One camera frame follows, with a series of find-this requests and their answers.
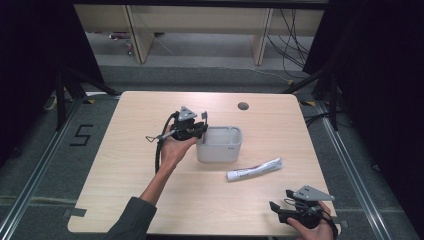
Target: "sleeve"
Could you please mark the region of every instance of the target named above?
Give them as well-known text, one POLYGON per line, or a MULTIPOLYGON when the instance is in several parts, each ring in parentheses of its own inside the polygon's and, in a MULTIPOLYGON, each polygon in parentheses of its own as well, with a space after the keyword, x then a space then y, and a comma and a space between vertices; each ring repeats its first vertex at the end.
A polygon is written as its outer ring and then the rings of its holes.
POLYGON ((119 220, 112 226, 106 239, 146 239, 147 229, 156 213, 156 207, 132 197, 119 220))

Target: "gray plastic container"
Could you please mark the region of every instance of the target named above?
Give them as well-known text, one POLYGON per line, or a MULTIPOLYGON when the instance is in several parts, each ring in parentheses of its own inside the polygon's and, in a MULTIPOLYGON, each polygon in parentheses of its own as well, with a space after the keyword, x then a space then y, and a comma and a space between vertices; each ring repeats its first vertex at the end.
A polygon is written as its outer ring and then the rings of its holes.
POLYGON ((197 159, 201 162, 234 162, 237 160, 243 134, 234 126, 212 126, 203 138, 197 141, 197 159))

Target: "hand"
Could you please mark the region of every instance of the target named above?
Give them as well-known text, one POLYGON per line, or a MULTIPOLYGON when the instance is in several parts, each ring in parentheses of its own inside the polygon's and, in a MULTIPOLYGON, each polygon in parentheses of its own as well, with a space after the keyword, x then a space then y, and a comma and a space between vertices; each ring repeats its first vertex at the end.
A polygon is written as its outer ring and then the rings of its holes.
MULTIPOLYGON (((331 214, 330 209, 321 201, 319 201, 319 205, 322 210, 327 212, 329 215, 331 214)), ((323 213, 324 218, 328 219, 328 215, 323 213)), ((318 226, 314 229, 308 229, 303 226, 299 221, 288 218, 287 222, 302 235, 298 240, 332 240, 333 239, 333 231, 331 230, 330 225, 321 219, 318 226)))
POLYGON ((162 146, 160 168, 165 167, 167 170, 173 171, 183 159, 187 150, 196 142, 197 138, 195 137, 185 141, 178 141, 173 137, 168 137, 162 146))

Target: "wooden table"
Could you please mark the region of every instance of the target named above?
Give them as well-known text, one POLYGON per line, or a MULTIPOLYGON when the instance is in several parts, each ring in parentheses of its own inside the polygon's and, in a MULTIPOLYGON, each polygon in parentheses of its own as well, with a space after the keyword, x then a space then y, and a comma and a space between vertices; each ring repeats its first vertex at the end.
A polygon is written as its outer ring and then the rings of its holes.
MULTIPOLYGON (((125 92, 76 204, 75 233, 107 232, 131 196, 139 196, 154 175, 156 143, 145 136, 162 131, 169 115, 186 106, 208 112, 210 126, 233 125, 243 132, 238 160, 202 163, 196 147, 187 152, 158 202, 151 234, 281 236, 297 234, 281 224, 269 201, 284 203, 285 190, 304 185, 328 192, 298 102, 293 95, 194 92, 125 92), (245 102, 248 110, 238 109, 245 102), (228 182, 226 172, 277 157, 283 169, 228 182)), ((327 205, 334 216, 331 202, 327 205)))

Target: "gray floor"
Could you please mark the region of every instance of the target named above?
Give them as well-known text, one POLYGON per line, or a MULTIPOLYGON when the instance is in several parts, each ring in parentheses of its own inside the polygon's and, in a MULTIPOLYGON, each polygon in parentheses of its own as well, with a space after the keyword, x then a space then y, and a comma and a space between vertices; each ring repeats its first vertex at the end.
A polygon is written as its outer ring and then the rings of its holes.
MULTIPOLYGON (((133 56, 128 55, 125 40, 110 40, 108 33, 89 33, 87 37, 106 84, 119 91, 276 93, 289 87, 288 80, 299 82, 307 76, 300 72, 300 67, 284 60, 270 44, 265 50, 263 64, 255 66, 247 36, 168 33, 158 35, 147 62, 142 65, 138 64, 133 56)), ((309 48, 313 39, 299 40, 309 48)), ((295 50, 291 50, 290 54, 295 58, 299 57, 295 50)), ((85 87, 87 91, 97 91, 90 86, 85 87)), ((312 89, 313 85, 307 86, 299 90, 296 96, 301 101, 311 100, 312 89)), ((102 234, 70 233, 66 227, 68 217, 64 216, 64 212, 72 209, 78 199, 117 102, 116 99, 105 97, 98 98, 93 104, 79 106, 12 239, 103 237, 102 234), (80 143, 83 140, 75 137, 82 124, 91 125, 81 132, 91 137, 86 146, 72 147, 72 143, 80 143)), ((305 117, 318 114, 318 109, 314 106, 301 106, 301 110, 305 117)), ((392 239, 419 239, 382 176, 370 168, 372 159, 351 125, 348 115, 339 114, 337 119, 340 137, 392 239)), ((42 157, 54 134, 55 123, 54 110, 40 116, 32 132, 20 146, 22 155, 11 156, 0 170, 0 218, 4 218, 10 211, 14 199, 24 188, 42 157)), ((343 227, 339 239, 377 239, 323 121, 320 119, 314 122, 308 130, 330 193, 336 197, 334 205, 338 219, 348 223, 347 227, 343 227)), ((229 239, 223 236, 150 236, 150 239, 176 238, 229 239)))

